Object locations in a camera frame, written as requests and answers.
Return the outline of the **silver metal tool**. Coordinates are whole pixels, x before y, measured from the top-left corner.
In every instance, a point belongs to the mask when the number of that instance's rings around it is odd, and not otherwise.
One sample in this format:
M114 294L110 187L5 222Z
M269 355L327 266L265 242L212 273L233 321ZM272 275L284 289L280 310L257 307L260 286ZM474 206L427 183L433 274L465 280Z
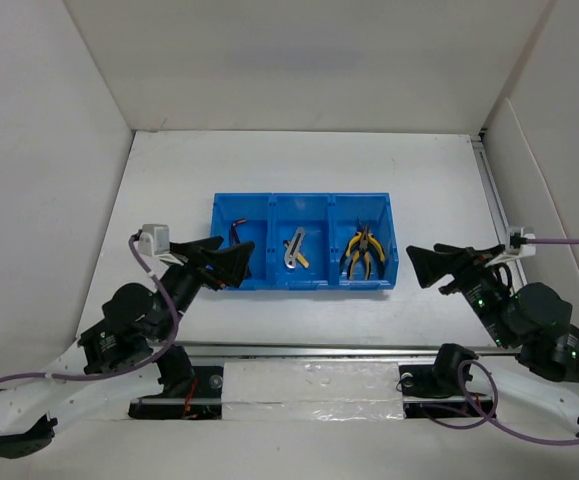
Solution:
M293 237L288 242L286 251L284 254L285 266L289 269L295 269L298 263L298 254L300 253L300 248L302 242L306 236L306 231L303 227L297 227Z

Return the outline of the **yellow utility knife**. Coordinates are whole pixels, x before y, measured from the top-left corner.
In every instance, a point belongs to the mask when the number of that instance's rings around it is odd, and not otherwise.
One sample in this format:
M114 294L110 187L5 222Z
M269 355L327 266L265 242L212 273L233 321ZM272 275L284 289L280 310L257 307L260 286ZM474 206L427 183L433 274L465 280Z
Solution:
M288 248L289 247L289 241L284 240L283 245L285 246L285 248ZM298 252L296 254L296 260L303 268L305 268L305 269L309 268L310 264L309 264L308 260L300 252Z

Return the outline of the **large yellow needle-nose pliers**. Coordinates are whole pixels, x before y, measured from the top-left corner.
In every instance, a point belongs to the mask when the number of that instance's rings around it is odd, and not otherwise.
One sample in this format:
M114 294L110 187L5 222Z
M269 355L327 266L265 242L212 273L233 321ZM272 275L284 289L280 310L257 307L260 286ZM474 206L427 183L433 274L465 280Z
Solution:
M363 261L364 279L368 280L371 274L371 255L369 253L369 226L358 223L357 232L348 241L339 260L339 272L347 267L347 278L354 278L355 266L359 260Z

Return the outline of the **small yellow needle-nose pliers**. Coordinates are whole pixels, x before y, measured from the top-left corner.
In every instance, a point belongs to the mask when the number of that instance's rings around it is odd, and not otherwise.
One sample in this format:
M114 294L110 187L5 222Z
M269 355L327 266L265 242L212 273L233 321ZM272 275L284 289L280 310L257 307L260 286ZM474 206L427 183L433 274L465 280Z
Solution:
M356 265L363 262L363 279L369 280L372 268L377 268L377 278L385 275L386 254L382 244L371 233L369 224L358 224L357 231L349 239L339 261L339 270L345 272L348 280L353 280Z

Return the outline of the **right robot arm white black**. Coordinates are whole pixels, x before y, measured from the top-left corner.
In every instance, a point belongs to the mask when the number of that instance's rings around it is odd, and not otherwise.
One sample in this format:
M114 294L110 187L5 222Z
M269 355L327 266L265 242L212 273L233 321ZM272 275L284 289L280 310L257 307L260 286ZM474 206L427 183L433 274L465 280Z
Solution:
M407 397L431 400L421 409L432 417L445 407L442 400L461 396L478 412L482 423L497 425L496 406L501 395L534 406L560 420L574 432L570 445L579 445L579 328L572 324L573 306L551 287L528 283L515 289L509 264L532 256L539 239L511 234L489 249L437 243L432 249L406 249L418 283L429 288L445 276L445 296L459 293L469 304L494 344L516 350L515 360L529 372L518 376L508 370L483 370L474 379L471 367L477 354L455 343L445 343L431 365L417 366L402 376Z

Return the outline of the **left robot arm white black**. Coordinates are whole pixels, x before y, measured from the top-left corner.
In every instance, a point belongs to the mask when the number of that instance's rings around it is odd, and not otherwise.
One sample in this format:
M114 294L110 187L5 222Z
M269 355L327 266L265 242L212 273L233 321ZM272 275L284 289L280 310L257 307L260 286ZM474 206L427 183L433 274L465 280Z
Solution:
M46 448L106 401L193 393L197 375L176 342L181 320L201 289L240 287L255 249L252 241L222 243L220 236L172 243L156 224L133 234L129 250L154 286L123 285L102 319L44 370L0 378L0 458Z

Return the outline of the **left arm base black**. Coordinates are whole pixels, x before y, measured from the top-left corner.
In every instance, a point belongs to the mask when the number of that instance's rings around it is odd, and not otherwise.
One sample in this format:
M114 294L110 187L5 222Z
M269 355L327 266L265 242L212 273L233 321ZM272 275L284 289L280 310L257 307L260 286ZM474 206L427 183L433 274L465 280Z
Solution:
M222 418L222 365L200 365L196 377L179 394L163 393L133 400L128 416L134 420L220 420Z

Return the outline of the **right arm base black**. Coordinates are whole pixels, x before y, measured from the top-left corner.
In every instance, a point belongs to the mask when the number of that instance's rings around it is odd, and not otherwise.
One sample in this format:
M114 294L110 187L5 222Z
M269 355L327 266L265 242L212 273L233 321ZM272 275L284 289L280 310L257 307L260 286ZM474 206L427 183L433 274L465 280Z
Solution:
M440 382L432 364L400 365L399 373L396 387L406 419L481 418L455 381Z

